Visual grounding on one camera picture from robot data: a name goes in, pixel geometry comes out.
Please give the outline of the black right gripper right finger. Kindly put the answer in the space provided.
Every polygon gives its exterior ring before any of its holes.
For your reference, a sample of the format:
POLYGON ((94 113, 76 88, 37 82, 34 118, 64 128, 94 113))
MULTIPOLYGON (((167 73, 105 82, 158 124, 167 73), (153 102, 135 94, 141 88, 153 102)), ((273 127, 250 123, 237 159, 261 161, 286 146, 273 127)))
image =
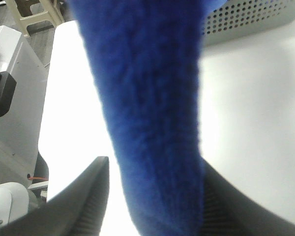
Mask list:
POLYGON ((203 161, 204 213, 201 236, 295 236, 295 224, 243 195, 203 161))

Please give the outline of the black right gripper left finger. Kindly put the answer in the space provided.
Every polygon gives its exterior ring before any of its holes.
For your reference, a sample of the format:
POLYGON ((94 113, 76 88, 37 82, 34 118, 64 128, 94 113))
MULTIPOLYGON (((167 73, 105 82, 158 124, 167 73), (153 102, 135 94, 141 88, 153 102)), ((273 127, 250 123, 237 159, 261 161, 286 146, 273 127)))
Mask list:
POLYGON ((97 236, 109 187, 109 158, 99 156, 45 205, 1 227, 0 236, 97 236))

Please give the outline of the white robot base unit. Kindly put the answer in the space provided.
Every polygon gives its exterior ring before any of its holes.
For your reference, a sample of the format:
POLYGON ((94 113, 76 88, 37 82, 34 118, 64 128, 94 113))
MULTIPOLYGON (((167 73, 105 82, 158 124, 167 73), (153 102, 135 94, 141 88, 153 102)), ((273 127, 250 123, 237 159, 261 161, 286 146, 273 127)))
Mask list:
POLYGON ((37 206, 28 187, 38 156, 48 73, 25 37, 0 26, 0 73, 16 81, 9 111, 0 117, 0 227, 37 206))

